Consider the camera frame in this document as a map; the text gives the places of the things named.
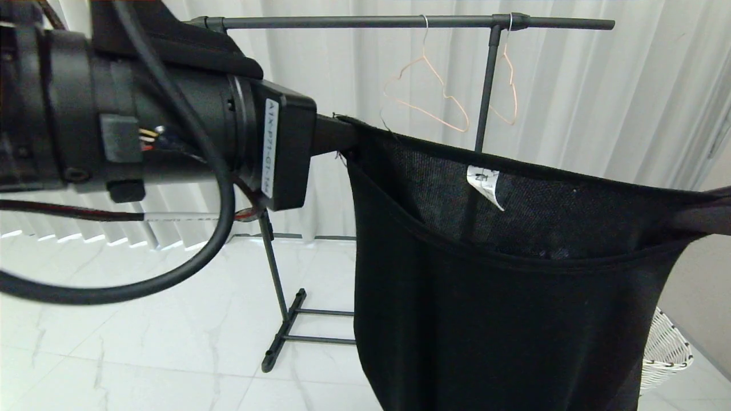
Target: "wire hanger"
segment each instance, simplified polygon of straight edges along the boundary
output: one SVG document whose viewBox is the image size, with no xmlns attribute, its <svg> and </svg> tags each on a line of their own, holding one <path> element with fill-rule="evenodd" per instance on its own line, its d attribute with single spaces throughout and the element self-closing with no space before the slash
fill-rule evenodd
<svg viewBox="0 0 731 411">
<path fill-rule="evenodd" d="M 508 120 L 500 114 L 499 111 L 495 109 L 492 105 L 489 106 L 490 110 L 495 113 L 496 116 L 498 116 L 502 121 L 508 123 L 509 125 L 513 126 L 515 125 L 515 121 L 518 119 L 518 93 L 515 90 L 515 83 L 513 82 L 513 75 L 515 74 L 515 69 L 512 67 L 512 62 L 510 61 L 510 57 L 507 56 L 507 45 L 510 42 L 510 32 L 512 31 L 512 12 L 510 13 L 510 26 L 507 29 L 507 34 L 505 36 L 505 47 L 503 48 L 503 53 L 500 57 L 505 59 L 505 62 L 507 63 L 508 67 L 510 67 L 510 79 L 508 80 L 508 86 L 512 88 L 512 101 L 514 102 L 513 105 L 513 111 L 512 111 L 512 120 Z"/>
<path fill-rule="evenodd" d="M 462 107 L 462 104 L 454 96 L 447 96 L 447 93 L 444 90 L 444 88 L 446 86 L 444 84 L 444 81 L 442 80 L 442 77 L 439 75 L 438 72 L 436 72 L 434 67 L 431 65 L 431 62 L 429 61 L 429 58 L 427 58 L 427 56 L 426 56 L 426 37 L 429 34 L 429 19 L 427 19 L 427 17 L 425 15 L 421 15 L 421 16 L 424 17 L 424 22 L 426 23 L 426 30 L 424 31 L 424 39 L 422 40 L 421 57 L 419 57 L 418 59 L 416 59 L 416 60 L 408 63 L 406 66 L 404 66 L 404 68 L 402 68 L 401 71 L 398 73 L 398 77 L 390 78 L 386 82 L 386 84 L 383 85 L 383 95 L 386 96 L 388 99 L 391 99 L 399 104 L 407 106 L 408 108 L 413 108 L 414 110 L 418 110 L 418 111 L 426 114 L 427 116 L 437 120 L 438 122 L 442 123 L 443 125 L 445 125 L 447 127 L 455 129 L 459 132 L 466 132 L 469 129 L 469 116 L 467 115 L 467 112 Z M 408 102 L 405 102 L 402 99 L 399 99 L 397 97 L 392 97 L 387 93 L 388 85 L 395 81 L 399 81 L 401 79 L 401 77 L 404 75 L 404 72 L 407 71 L 408 68 L 410 68 L 414 64 L 418 63 L 419 61 L 424 61 L 426 63 L 426 65 L 429 67 L 429 70 L 434 74 L 434 76 L 436 76 L 436 79 L 439 80 L 439 84 L 442 85 L 442 97 L 444 97 L 445 99 L 452 100 L 453 102 L 455 102 L 457 104 L 457 107 L 459 107 L 460 111 L 462 112 L 462 115 L 464 116 L 465 122 L 466 122 L 466 126 L 463 129 L 461 129 L 453 124 L 447 123 L 446 121 L 442 120 L 441 118 L 435 116 L 432 113 L 429 113 L 427 110 L 424 110 L 421 107 L 411 105 Z M 381 121 L 383 122 L 383 125 L 387 129 L 389 129 L 388 126 L 386 125 L 386 121 L 383 119 L 383 106 L 381 106 L 380 116 L 381 116 Z"/>
</svg>

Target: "white marble floor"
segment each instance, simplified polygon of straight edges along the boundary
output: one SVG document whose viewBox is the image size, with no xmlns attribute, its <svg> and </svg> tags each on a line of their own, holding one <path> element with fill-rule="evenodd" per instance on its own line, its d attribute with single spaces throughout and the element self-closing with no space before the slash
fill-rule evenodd
<svg viewBox="0 0 731 411">
<path fill-rule="evenodd" d="M 288 302 L 352 309 L 355 244 L 277 240 Z M 100 286 L 148 278 L 192 252 L 101 242 L 0 240 L 0 265 L 45 282 Z M 235 238 L 171 290 L 94 307 L 0 299 L 1 411 L 377 411 L 354 347 L 287 343 L 260 370 L 280 323 L 261 241 Z M 352 322 L 302 316 L 294 332 L 352 337 Z M 731 382 L 695 365 L 643 397 L 641 411 L 730 411 Z"/>
</svg>

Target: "black fabric cover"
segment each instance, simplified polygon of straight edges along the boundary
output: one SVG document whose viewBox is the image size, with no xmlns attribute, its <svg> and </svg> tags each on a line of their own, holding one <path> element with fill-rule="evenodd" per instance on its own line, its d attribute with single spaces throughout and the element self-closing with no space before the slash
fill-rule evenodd
<svg viewBox="0 0 731 411">
<path fill-rule="evenodd" d="M 385 411 L 636 410 L 675 261 L 663 228 L 718 196 L 618 183 L 356 120 L 355 335 Z M 466 181 L 500 171 L 500 211 Z M 469 225 L 466 204 L 475 195 Z"/>
</svg>

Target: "wall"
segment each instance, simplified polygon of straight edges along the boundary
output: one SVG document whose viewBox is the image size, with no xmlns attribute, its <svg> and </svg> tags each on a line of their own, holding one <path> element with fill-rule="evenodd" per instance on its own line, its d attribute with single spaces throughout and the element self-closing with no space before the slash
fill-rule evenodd
<svg viewBox="0 0 731 411">
<path fill-rule="evenodd" d="M 702 189 L 731 185 L 731 144 Z M 660 307 L 685 334 L 731 375 L 731 237 L 712 235 L 692 244 L 675 265 Z"/>
</svg>

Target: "vertical blind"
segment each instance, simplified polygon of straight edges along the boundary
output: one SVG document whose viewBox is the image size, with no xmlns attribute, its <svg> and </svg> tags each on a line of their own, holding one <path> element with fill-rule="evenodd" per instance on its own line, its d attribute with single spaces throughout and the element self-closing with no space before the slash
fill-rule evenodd
<svg viewBox="0 0 731 411">
<path fill-rule="evenodd" d="M 50 2 L 73 30 L 91 33 L 88 5 Z M 731 127 L 731 2 L 697 1 L 427 1 L 168 0 L 176 17 L 200 15 L 489 15 L 606 18 L 613 31 L 526 29 L 503 35 L 515 68 L 515 125 L 488 119 L 484 151 L 593 176 L 650 186 L 694 189 L 728 140 Z M 385 122 L 394 132 L 472 148 L 488 50 L 487 29 L 430 29 L 429 60 L 470 116 L 466 133 L 383 97 L 384 84 L 421 54 L 424 29 L 232 30 L 265 78 L 313 97 L 318 111 Z M 499 61 L 492 103 L 512 111 L 510 70 Z M 389 94 L 454 124 L 461 112 L 442 98 L 425 65 L 389 86 Z M 115 204 L 104 192 L 72 190 L 3 197 L 117 211 L 218 210 L 215 183 L 148 185 L 140 203 Z M 238 205 L 246 201 L 238 196 Z M 306 204 L 272 214 L 278 233 L 355 235 L 350 187 L 335 154 L 312 159 Z M 0 233 L 110 244 L 199 246 L 212 222 L 94 223 L 3 212 Z M 258 233 L 236 223 L 235 233 Z"/>
</svg>

